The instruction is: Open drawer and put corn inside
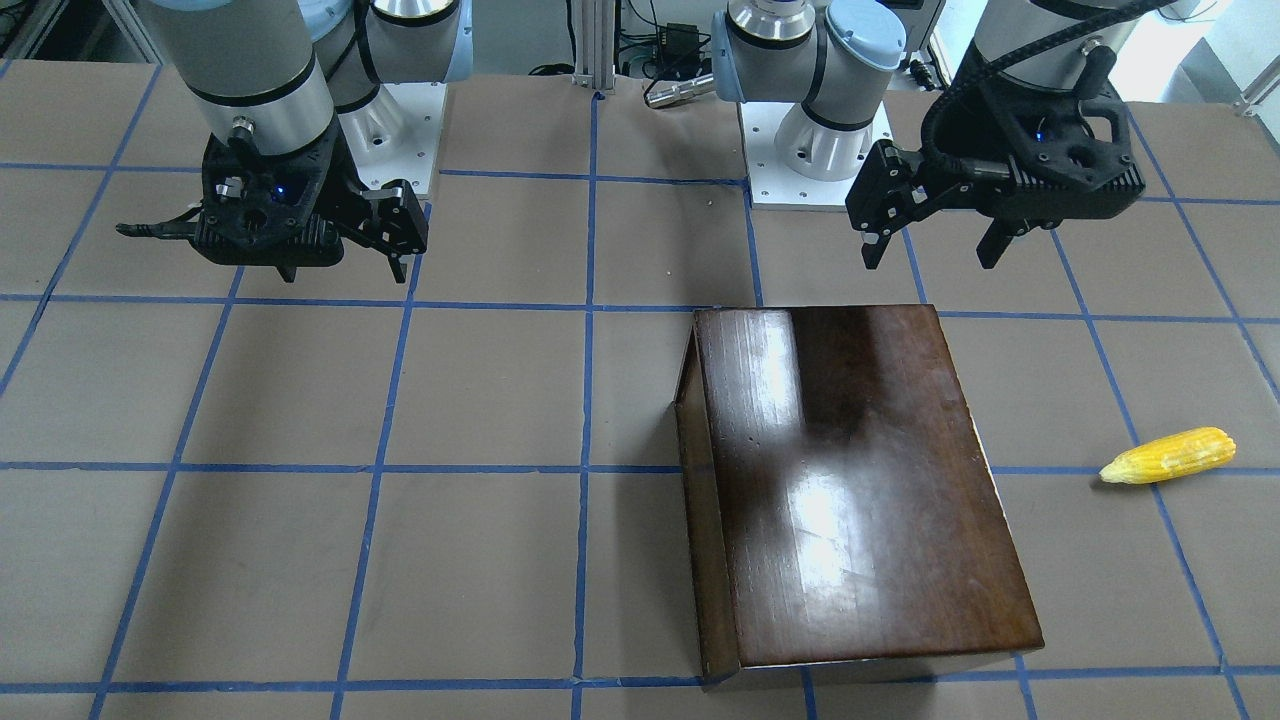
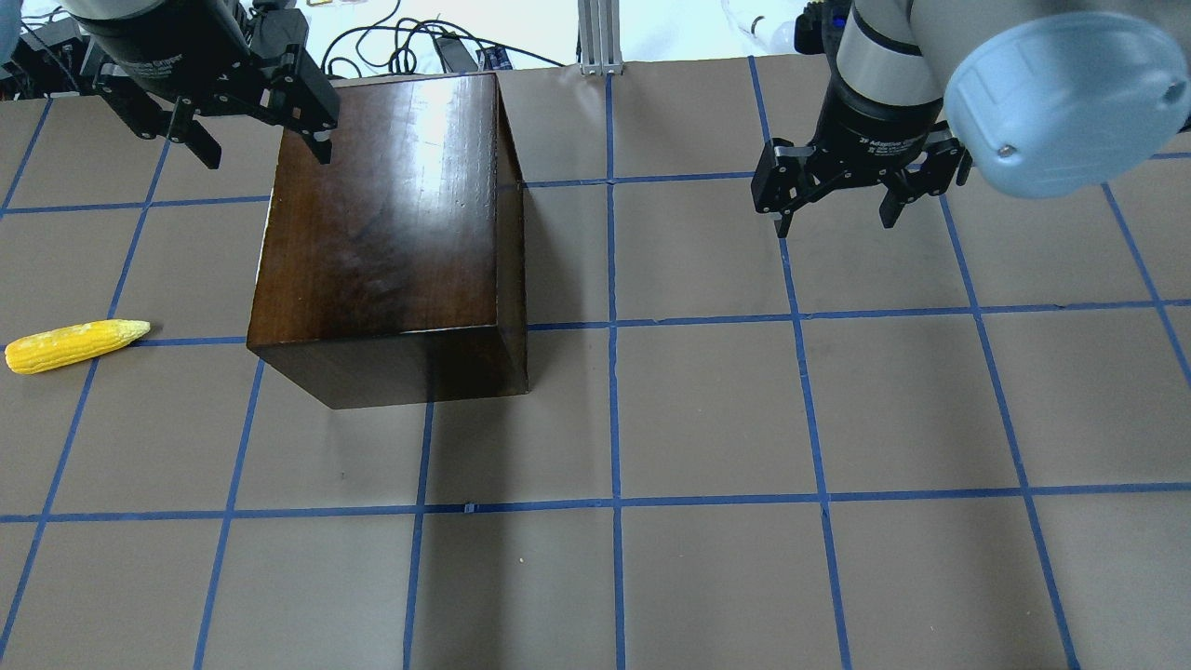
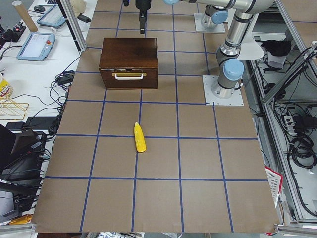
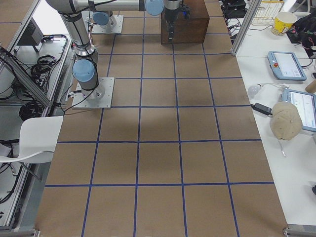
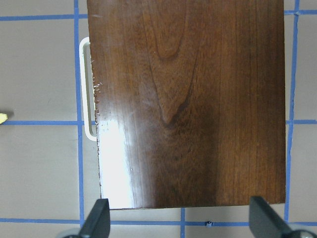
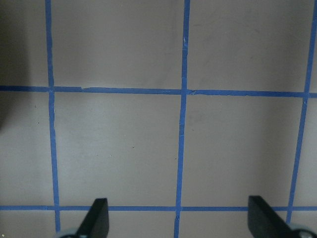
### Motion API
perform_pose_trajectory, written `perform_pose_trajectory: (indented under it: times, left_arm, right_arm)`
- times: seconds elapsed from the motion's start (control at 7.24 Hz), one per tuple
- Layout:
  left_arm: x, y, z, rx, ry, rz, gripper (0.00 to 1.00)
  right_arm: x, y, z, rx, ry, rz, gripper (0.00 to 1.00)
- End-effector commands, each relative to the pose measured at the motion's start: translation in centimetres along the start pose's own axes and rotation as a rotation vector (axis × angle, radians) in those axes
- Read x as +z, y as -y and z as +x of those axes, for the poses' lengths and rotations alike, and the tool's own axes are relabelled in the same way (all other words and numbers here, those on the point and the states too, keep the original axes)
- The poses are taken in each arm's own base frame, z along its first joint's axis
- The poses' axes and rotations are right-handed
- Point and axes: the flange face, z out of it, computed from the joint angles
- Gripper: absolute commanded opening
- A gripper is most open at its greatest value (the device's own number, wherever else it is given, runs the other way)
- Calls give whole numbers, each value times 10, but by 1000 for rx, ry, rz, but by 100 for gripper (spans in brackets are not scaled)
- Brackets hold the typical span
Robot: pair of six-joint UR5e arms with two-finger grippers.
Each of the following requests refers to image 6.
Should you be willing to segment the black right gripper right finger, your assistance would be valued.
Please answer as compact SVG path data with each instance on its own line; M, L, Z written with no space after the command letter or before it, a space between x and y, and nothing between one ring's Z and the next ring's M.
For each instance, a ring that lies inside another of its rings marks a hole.
M296 238L278 214L258 195L248 198L248 229L254 238Z

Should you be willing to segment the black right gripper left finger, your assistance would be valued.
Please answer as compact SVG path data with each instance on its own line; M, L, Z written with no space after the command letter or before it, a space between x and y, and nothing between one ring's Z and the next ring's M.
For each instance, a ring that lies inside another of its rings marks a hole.
M109 233L109 214L106 198L97 198L75 233L76 238L106 238Z

